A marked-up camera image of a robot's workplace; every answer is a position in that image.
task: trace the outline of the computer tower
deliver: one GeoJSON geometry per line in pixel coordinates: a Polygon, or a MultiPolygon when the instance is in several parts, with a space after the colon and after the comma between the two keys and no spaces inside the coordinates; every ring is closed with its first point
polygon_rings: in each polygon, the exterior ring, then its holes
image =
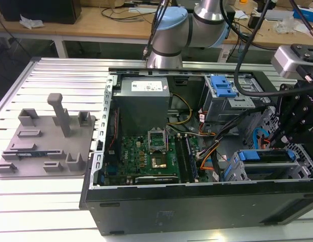
{"type": "Polygon", "coordinates": [[[27,19],[60,24],[74,24],[81,13],[80,0],[0,0],[0,11],[6,21],[27,19]]]}

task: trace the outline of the aluminum extrusion table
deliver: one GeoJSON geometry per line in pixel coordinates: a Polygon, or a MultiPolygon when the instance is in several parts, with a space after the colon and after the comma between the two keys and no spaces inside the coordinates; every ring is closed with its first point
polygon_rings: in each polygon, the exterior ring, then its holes
{"type": "MultiPolygon", "coordinates": [[[[60,92],[70,115],[88,110],[99,118],[109,67],[143,66],[139,60],[111,59],[30,62],[0,102],[0,157],[19,125],[17,115],[22,108],[53,115],[47,95],[60,92]]],[[[184,67],[235,69],[234,64],[221,63],[184,63],[184,67]]],[[[244,65],[242,70],[245,67],[264,71],[276,87],[282,81],[295,82],[279,77],[271,65],[244,65]]],[[[89,211],[78,209],[82,182],[81,177],[0,180],[0,241],[313,241],[313,210],[286,226],[101,237],[89,211]]]]}

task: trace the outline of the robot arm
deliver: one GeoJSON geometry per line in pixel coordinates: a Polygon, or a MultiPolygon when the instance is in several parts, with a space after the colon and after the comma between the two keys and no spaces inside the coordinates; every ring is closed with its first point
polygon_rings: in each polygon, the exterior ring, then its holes
{"type": "MultiPolygon", "coordinates": [[[[272,64],[280,76],[297,79],[295,85],[282,84],[280,90],[299,89],[313,85],[313,46],[293,44],[280,46],[272,64]]],[[[271,147],[287,143],[313,143],[313,91],[280,96],[276,105],[279,118],[276,131],[270,135],[271,147]]]]}
{"type": "Polygon", "coordinates": [[[148,68],[182,68],[184,47],[210,47],[221,43],[228,31],[218,0],[202,0],[193,14],[184,8],[167,8],[153,37],[148,68]]]}

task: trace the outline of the gray fixture plate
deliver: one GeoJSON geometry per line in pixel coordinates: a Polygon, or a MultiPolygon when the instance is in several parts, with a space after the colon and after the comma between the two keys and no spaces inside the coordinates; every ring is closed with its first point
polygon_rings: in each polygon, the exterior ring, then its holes
{"type": "Polygon", "coordinates": [[[33,119],[35,126],[22,126],[17,128],[6,151],[10,150],[13,144],[34,143],[36,150],[63,150],[64,158],[49,159],[48,157],[28,158],[20,160],[0,160],[0,164],[11,162],[17,169],[14,172],[0,173],[0,178],[32,178],[43,176],[70,176],[83,175],[89,156],[90,144],[95,125],[95,117],[91,116],[91,126],[79,126],[78,116],[70,116],[70,136],[65,138],[61,127],[56,126],[53,117],[39,116],[33,119]],[[41,130],[41,137],[19,138],[17,134],[25,130],[41,130]],[[83,164],[78,170],[70,171],[66,164],[67,154],[70,153],[72,160],[76,160],[78,153],[81,154],[83,164]],[[60,162],[62,170],[46,172],[43,168],[45,162],[60,162]]]}

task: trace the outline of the motherboard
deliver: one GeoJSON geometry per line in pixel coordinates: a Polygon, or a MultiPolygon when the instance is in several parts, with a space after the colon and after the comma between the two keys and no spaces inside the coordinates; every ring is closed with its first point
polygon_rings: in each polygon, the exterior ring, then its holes
{"type": "Polygon", "coordinates": [[[197,178],[196,153],[199,151],[196,136],[178,137],[167,135],[123,136],[121,138],[120,162],[106,165],[101,173],[103,186],[153,183],[194,182],[197,178]],[[151,150],[165,146],[166,150],[151,150]]]}

